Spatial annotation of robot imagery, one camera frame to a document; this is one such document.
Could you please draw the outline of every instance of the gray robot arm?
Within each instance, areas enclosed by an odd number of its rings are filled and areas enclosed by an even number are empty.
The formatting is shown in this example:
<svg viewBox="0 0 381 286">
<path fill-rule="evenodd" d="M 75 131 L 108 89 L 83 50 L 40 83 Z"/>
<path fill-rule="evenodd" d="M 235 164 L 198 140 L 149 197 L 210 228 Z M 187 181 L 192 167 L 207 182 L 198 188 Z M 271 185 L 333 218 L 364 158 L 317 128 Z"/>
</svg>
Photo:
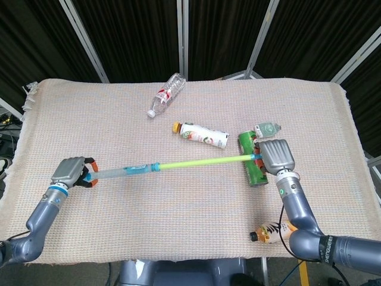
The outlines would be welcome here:
<svg viewBox="0 0 381 286">
<path fill-rule="evenodd" d="M 324 235 L 293 172 L 295 161 L 285 140 L 260 143 L 267 171 L 276 185 L 290 222 L 298 228 L 290 237 L 292 252 L 302 259 L 316 259 L 381 275 L 381 241 Z"/>
<path fill-rule="evenodd" d="M 98 170 L 92 158 L 75 157 L 60 163 L 53 174 L 52 184 L 26 223 L 29 235 L 0 241 L 0 268 L 30 262 L 41 255 L 46 234 L 68 196 L 68 189 L 74 185 L 92 187 L 96 184 L 82 181 L 88 172 L 86 163 L 92 164 L 93 169 Z"/>
</svg>

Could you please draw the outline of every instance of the white pole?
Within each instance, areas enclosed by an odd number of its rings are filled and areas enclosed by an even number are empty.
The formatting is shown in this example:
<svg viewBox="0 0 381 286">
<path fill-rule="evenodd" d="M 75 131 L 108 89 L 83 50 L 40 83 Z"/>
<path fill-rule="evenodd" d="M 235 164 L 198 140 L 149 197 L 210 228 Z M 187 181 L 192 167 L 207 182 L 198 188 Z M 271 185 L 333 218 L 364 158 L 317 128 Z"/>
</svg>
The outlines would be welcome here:
<svg viewBox="0 0 381 286">
<path fill-rule="evenodd" d="M 268 4 L 266 14 L 263 18 L 261 30 L 258 34 L 257 40 L 255 41 L 254 49 L 252 50 L 251 57 L 248 63 L 248 67 L 245 72 L 245 79 L 250 77 L 251 71 L 257 62 L 257 58 L 260 54 L 261 48 L 263 46 L 264 40 L 266 38 L 268 28 L 270 28 L 271 22 L 273 21 L 276 8 L 278 7 L 280 0 L 271 0 Z"/>
<path fill-rule="evenodd" d="M 381 43 L 381 26 L 370 36 L 364 45 L 339 70 L 331 82 L 341 84 Z"/>
<path fill-rule="evenodd" d="M 89 35 L 82 24 L 82 21 L 77 13 L 71 0 L 59 0 L 63 10 L 66 13 L 74 31 L 76 32 L 79 41 L 81 42 L 85 52 L 87 53 L 96 73 L 98 74 L 102 83 L 110 83 L 107 78 L 106 72 L 103 69 L 102 63 L 90 41 Z"/>
</svg>

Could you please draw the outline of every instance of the small white bottle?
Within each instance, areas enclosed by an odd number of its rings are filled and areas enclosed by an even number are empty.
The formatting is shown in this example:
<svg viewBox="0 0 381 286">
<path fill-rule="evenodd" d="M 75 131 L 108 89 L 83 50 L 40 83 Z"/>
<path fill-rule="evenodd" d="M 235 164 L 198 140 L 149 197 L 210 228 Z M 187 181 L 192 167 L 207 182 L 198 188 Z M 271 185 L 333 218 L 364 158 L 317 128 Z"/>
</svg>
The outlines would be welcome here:
<svg viewBox="0 0 381 286">
<path fill-rule="evenodd" d="M 272 137 L 277 134 L 279 130 L 281 130 L 280 125 L 271 122 L 261 123 L 254 126 L 254 131 L 255 134 L 257 134 L 258 139 Z"/>
</svg>

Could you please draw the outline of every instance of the woven tablecloth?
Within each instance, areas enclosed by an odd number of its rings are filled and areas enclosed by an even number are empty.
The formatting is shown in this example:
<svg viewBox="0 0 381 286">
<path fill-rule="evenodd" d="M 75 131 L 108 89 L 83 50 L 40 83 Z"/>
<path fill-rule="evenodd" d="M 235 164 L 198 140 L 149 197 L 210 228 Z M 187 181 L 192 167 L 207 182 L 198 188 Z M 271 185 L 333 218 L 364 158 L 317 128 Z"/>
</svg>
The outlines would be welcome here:
<svg viewBox="0 0 381 286">
<path fill-rule="evenodd" d="M 0 236 L 23 232 L 64 158 L 100 169 L 236 156 L 238 135 L 275 122 L 319 222 L 333 235 L 381 240 L 381 211 L 345 91 L 294 79 L 188 82 L 168 110 L 146 115 L 162 83 L 97 84 L 48 79 L 26 103 L 14 164 L 0 200 Z M 226 149 L 183 139 L 175 121 L 230 133 Z M 274 183 L 252 188 L 243 163 L 166 170 L 74 187 L 35 263 L 124 259 L 287 256 L 281 244 L 250 242 L 278 221 Z"/>
</svg>

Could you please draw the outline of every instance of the blue ring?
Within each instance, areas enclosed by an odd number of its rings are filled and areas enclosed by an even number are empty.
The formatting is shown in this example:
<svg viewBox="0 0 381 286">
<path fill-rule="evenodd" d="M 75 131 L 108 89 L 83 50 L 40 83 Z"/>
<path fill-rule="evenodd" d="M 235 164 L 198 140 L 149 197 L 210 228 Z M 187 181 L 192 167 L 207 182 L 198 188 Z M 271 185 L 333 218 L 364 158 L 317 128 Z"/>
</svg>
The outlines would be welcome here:
<svg viewBox="0 0 381 286">
<path fill-rule="evenodd" d="M 62 188 L 60 186 L 55 186 L 54 185 L 54 186 L 50 186 L 48 189 L 57 189 L 57 190 L 63 192 L 66 197 L 69 196 L 68 192 L 64 188 Z"/>
</svg>

